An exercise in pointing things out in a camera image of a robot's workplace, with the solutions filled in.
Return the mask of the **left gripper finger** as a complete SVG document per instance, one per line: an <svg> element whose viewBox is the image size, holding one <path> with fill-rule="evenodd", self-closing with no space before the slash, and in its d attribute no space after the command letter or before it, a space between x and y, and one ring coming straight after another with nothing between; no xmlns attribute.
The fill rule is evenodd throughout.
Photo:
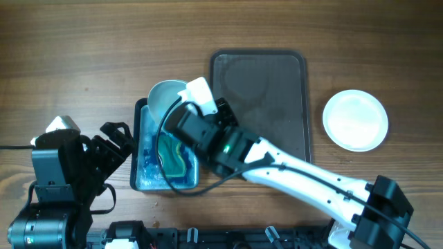
<svg viewBox="0 0 443 249"><path fill-rule="evenodd" d="M84 152L89 152L91 148L91 139L85 135L80 136L80 142Z"/></svg>
<svg viewBox="0 0 443 249"><path fill-rule="evenodd" d="M134 139L126 123L106 122L101 126L100 130L121 149L135 148Z"/></svg>

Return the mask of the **green yellow sponge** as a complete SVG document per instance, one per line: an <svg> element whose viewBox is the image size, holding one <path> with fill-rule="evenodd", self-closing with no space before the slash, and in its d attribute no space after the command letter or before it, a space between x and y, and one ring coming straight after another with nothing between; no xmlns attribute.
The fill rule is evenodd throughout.
<svg viewBox="0 0 443 249"><path fill-rule="evenodd" d="M181 178L186 175L186 162L181 153L181 142L161 134L159 138L159 155L163 170L168 178Z"/></svg>

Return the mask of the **white plate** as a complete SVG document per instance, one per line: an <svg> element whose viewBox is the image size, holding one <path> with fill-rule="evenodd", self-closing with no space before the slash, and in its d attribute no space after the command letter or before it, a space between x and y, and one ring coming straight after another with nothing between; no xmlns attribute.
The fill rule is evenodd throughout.
<svg viewBox="0 0 443 249"><path fill-rule="evenodd" d="M388 134L388 115L373 95L349 89L333 95L323 109L323 127L329 138L348 151L377 148Z"/></svg>
<svg viewBox="0 0 443 249"><path fill-rule="evenodd" d="M157 83L149 92L147 105L155 123L159 123L171 104L178 99L178 92L186 89L183 80L165 80Z"/></svg>

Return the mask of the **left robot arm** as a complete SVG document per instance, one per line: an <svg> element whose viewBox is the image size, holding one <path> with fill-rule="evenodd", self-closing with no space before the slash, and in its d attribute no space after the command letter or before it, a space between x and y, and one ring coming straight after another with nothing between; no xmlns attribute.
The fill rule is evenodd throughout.
<svg viewBox="0 0 443 249"><path fill-rule="evenodd" d="M13 248L86 248L95 197L113 187L105 181L126 161L136 143L124 122L106 122L100 136L56 129L36 139L31 159L36 180L8 228Z"/></svg>

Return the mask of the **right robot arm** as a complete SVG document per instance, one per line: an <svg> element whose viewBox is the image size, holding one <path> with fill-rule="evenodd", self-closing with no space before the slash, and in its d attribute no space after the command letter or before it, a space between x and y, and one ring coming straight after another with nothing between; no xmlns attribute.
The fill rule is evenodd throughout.
<svg viewBox="0 0 443 249"><path fill-rule="evenodd" d="M374 183L321 169L285 153L240 127L229 107L204 115L176 100L161 128L191 148L223 181L242 178L304 201L333 220L327 236L335 248L400 248L414 212L398 184L379 175Z"/></svg>

